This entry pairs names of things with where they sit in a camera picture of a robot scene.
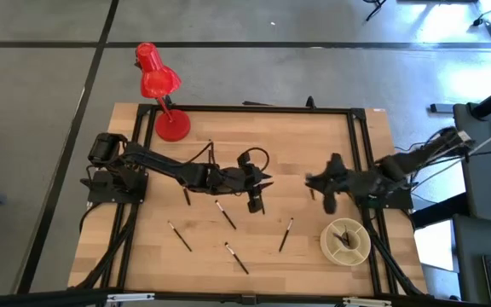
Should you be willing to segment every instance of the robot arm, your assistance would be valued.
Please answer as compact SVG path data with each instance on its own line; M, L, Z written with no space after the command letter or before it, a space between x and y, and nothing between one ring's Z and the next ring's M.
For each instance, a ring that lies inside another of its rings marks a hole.
M261 191L272 184L261 183L271 176L250 162L247 151L239 156L238 167L221 169L215 163L176 161L135 142L128 142L125 136L118 134L99 134L90 150L89 161L94 167L106 168L113 177L113 186L122 191L139 188L143 175L138 170L143 167L175 178L184 188L196 193L248 193L251 213L263 209Z
M396 153L375 161L368 171L346 169L340 154L333 153L326 169L320 175L307 175L305 184L323 194L323 207L328 214L337 210L334 193L347 193L358 205L367 201L380 203L397 190L411 188L408 174L441 157L463 156L471 144L464 132L447 128L438 138L411 153Z

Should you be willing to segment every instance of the round container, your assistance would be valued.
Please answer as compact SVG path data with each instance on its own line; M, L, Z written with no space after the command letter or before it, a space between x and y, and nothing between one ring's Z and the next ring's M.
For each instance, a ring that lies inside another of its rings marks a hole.
M348 233L349 245L346 246L334 234L344 237ZM353 266L367 259L371 251L371 238L361 224L350 218L339 218L330 223L321 232L321 250L334 264Z

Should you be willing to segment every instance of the wooden table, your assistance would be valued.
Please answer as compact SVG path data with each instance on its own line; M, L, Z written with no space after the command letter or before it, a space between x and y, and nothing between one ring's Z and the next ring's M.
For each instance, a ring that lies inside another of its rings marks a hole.
M130 138L136 104L118 103L109 131ZM386 113L367 109L367 123L374 158L394 153ZM152 150L185 161L207 142L215 142L217 163L236 166L236 158L250 147L265 148L270 164L265 171L274 184L263 191L266 215L250 214L247 195L214 197L189 193L188 206L182 188L174 179L150 172L145 202L139 210L125 288L135 291L179 293L258 293L302 295L373 295L368 262L355 267L337 266L323 256L321 231L341 217L361 221L349 197L337 197L335 215L323 211L321 195L310 198L304 186L307 172L324 170L331 153L341 153L353 169L346 117L312 113L212 113L188 112L192 128L180 142L164 142L153 134ZM367 165L361 129L356 123L362 165ZM264 157L255 152L257 165ZM207 161L207 154L198 161ZM214 200L218 199L236 224L231 228ZM84 222L69 285L76 285L94 268L107 249L115 205L98 207ZM402 270L414 285L426 291L425 280L408 218L399 210L385 210L390 247ZM291 217L292 230L278 252ZM189 252L169 227L171 222L192 247ZM239 255L246 275L224 246ZM378 270L382 288L388 291L382 258ZM111 286L116 284L120 256L115 258Z

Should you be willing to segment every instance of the floor tile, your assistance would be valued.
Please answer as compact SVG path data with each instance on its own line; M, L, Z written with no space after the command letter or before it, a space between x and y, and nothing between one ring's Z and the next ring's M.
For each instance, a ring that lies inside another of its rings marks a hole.
M62 144L91 49L0 49L0 294L12 291ZM53 67L45 63L55 62Z
M111 0L0 0L0 40L98 41Z
M162 49L165 64L181 77L177 104L230 104L244 100L302 106L312 95L319 107L381 107L388 110L396 144L420 142L448 116L428 114L433 102L480 101L491 93L491 52L350 49ZM106 49L90 97L72 163L43 251L35 291L66 286L85 210L87 154L106 130L115 102L151 102L140 95L141 72L133 49ZM434 180L419 193L434 200L460 192Z
M473 3L332 0L123 1L110 41L484 42Z

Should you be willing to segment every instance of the cable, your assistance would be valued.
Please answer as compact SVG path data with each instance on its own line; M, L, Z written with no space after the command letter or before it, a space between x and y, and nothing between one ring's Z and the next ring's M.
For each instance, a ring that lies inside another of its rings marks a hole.
M480 148L484 147L484 145L488 144L489 142L491 142L491 137L490 137L488 140L486 140L486 141L482 142L482 143L481 143L480 145L478 145L477 147L473 148L473 150L471 150L471 152L470 152L470 156L471 156L471 155L473 155L473 154L474 154L476 151L478 151ZM442 173L442 172L444 172L444 171L448 170L450 167L452 167L452 166L454 166L454 165L457 165L457 164L458 164L459 162L461 162L463 159L465 159L465 157L460 158L458 161L456 161L456 162L452 163L451 165L449 165L449 166L447 166L447 167L443 168L442 170L440 170L440 171L436 172L435 174L433 174L433 175L431 175L431 176L427 177L426 179L424 179L424 181L422 181L422 182L418 183L418 184L417 184L417 185L416 185L414 188L412 188L412 189L411 189L411 192L413 192L413 191L414 191L416 188L418 188L420 185L424 184L424 182L427 182L427 181L428 181L428 180L430 180L431 178L433 178L433 177L435 177L435 176L439 175L440 173Z
M124 240L126 240L130 236L131 230L133 229L132 226L136 218L137 212L131 211L126 220L126 223L124 224L123 228L118 232L113 243L109 245L106 252L98 261L97 265L89 272L86 278L84 278L82 282L75 286L76 288L91 289L95 285L96 281L101 276L101 272L103 272L105 268L110 265L118 249L123 244Z
M83 223L84 219L91 213L95 208L97 208L101 203L92 203L92 206L83 214L81 217L81 221L78 224L78 232L81 233L83 231Z
M267 152L266 150L262 149L262 148L249 148L247 149L245 153L249 153L250 151L253 151L253 150L258 150L260 152L262 152L265 156L266 156L266 163L264 164L264 166L261 168L261 171L264 171L266 170L267 167L269 167L269 163L270 163L270 155L269 155L269 152Z
M209 147L211 147L211 151L214 150L214 145L213 145L213 142L210 140L207 145L204 146L204 148L202 148L202 150L200 150L194 157L192 157L189 161L187 162L183 162L183 164L189 164L189 163L192 163L193 161L195 161L201 154L204 153L204 151L206 151Z
M425 201L427 201L427 202L430 202L431 204L436 204L436 202L435 202L435 201L433 201L433 200L427 200L427 199L423 198L422 196L420 196L420 195L418 195L418 194L415 194L415 193L411 193L411 194L412 194L412 195L414 195L414 196L416 196L416 197L418 197L418 198L419 198L419 199L421 199L421 200L425 200Z
M475 156L480 156L480 155L485 155L485 154L491 154L491 151L482 152L482 153L474 153L474 154L470 154L469 156L470 157L475 157ZM452 160L455 160L455 159L459 159L459 157L452 157L452 158L448 158L448 159L438 160L437 162L429 163L427 166L437 165L437 164L448 162L448 161L452 161Z
M450 141L448 142L451 142L453 140L455 140L458 136L454 136L453 138L450 139ZM444 148L446 145L441 145L428 159L427 159L427 162L424 163L424 165L428 165L430 162L433 162L439 158L441 158L443 155L449 153L450 151L452 150L455 150L459 145L454 145L452 146L451 148L443 151L442 153L436 153L438 152L439 150L441 150L442 148Z
M433 133L428 139L427 141L425 141L424 145L422 145L420 148L422 148L423 146L425 146L427 143L431 142L431 140L433 140L433 138L435 138L435 136L437 135L440 135L441 132L443 132L444 130L446 129L452 129L453 127L445 127L445 128L441 128L439 130L437 130L435 133ZM418 167L416 169L416 171L414 171L411 176L410 176L410 180L408 182L408 184L410 184L412 186L414 180L416 179L416 177L418 176L419 172L422 170L422 168L425 167L425 165L421 165L420 167Z
M403 148L400 148L398 146L395 146L395 148L397 148L397 149L399 149L401 151L407 152L407 151L410 151L410 149L412 149L414 146L420 145L420 144L425 144L425 142L415 142L412 145L410 145L410 147L408 149L403 149Z

